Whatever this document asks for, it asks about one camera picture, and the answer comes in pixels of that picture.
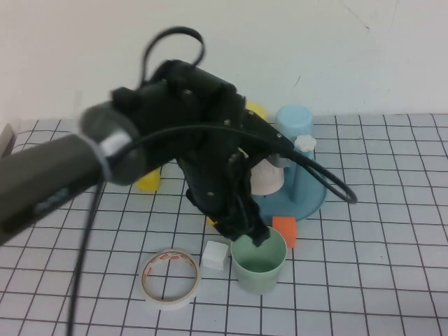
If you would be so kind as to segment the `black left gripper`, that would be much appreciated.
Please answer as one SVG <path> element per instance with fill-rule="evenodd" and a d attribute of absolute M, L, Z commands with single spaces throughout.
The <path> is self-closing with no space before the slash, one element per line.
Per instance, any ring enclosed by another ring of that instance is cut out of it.
<path fill-rule="evenodd" d="M 261 135 L 224 125 L 182 125 L 186 148 L 177 161 L 188 182 L 187 198 L 231 241 L 248 235 L 259 247 L 270 237 L 251 196 L 251 168 L 261 161 Z"/>

